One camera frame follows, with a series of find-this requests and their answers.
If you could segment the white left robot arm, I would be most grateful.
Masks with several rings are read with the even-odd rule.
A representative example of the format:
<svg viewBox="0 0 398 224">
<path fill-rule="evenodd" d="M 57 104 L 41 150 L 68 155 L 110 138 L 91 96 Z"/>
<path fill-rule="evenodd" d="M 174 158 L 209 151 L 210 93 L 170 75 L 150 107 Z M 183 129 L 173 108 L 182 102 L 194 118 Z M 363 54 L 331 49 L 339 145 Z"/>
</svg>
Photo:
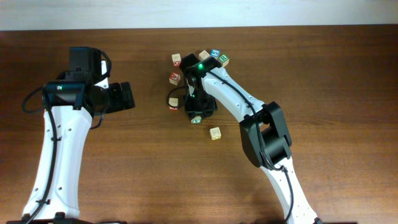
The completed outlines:
<svg viewBox="0 0 398 224">
<path fill-rule="evenodd" d="M 81 223 L 78 182 L 83 148 L 96 116 L 135 107 L 128 82 L 110 83 L 112 62 L 93 47 L 72 47 L 69 68 L 37 88 L 44 140 L 29 201 L 19 223 Z"/>
</svg>

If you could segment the wooden block red bottom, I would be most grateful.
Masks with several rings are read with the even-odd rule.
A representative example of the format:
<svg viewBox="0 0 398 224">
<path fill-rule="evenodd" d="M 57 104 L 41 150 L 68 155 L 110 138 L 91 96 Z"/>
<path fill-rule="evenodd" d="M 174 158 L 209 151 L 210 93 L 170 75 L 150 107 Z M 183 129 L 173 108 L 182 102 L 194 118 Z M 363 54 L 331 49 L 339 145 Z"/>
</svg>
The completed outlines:
<svg viewBox="0 0 398 224">
<path fill-rule="evenodd" d="M 178 98 L 169 98 L 168 105 L 170 110 L 178 110 Z"/>
</svg>

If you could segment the wooden block green V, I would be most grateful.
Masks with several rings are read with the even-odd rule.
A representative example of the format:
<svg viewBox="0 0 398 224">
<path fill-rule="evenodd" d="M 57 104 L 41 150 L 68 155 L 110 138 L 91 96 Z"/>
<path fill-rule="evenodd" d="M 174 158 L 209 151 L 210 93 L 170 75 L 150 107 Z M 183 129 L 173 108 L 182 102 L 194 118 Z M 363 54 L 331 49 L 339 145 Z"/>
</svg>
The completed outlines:
<svg viewBox="0 0 398 224">
<path fill-rule="evenodd" d="M 201 123 L 201 120 L 202 120 L 201 116 L 195 116 L 194 118 L 191 119 L 191 123 L 198 124 Z"/>
</svg>

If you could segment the wooden block yellow side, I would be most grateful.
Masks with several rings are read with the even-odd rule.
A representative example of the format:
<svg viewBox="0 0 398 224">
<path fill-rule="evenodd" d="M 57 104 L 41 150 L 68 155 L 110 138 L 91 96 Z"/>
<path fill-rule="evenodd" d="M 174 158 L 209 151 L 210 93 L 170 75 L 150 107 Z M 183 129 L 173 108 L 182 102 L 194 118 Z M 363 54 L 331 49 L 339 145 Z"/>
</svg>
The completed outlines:
<svg viewBox="0 0 398 224">
<path fill-rule="evenodd" d="M 220 139 L 221 138 L 220 128 L 219 127 L 211 128 L 210 136 L 212 140 Z"/>
</svg>

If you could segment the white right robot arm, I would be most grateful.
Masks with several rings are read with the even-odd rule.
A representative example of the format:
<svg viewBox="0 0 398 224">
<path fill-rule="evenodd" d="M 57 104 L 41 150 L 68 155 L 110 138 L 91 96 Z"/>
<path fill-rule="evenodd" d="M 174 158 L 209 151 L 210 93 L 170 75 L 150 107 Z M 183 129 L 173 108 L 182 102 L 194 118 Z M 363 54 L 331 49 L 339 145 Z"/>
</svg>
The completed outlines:
<svg viewBox="0 0 398 224">
<path fill-rule="evenodd" d="M 321 223 L 308 203 L 294 170 L 290 136 L 276 102 L 265 103 L 240 87 L 214 57 L 182 59 L 185 112 L 190 119 L 210 117 L 221 103 L 239 123 L 241 143 L 248 160 L 269 179 L 284 213 L 284 221 Z"/>
</svg>

